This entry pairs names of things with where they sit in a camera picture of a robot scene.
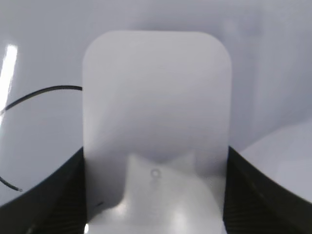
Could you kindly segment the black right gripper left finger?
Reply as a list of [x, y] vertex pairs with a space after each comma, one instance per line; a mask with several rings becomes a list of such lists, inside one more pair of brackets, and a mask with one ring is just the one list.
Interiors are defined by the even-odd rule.
[[0, 208], [2, 234], [82, 234], [86, 223], [82, 148], [39, 185]]

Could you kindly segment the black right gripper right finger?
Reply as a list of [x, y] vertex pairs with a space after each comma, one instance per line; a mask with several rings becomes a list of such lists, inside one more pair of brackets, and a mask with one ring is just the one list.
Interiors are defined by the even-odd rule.
[[228, 234], [310, 234], [312, 204], [229, 148], [223, 222]]

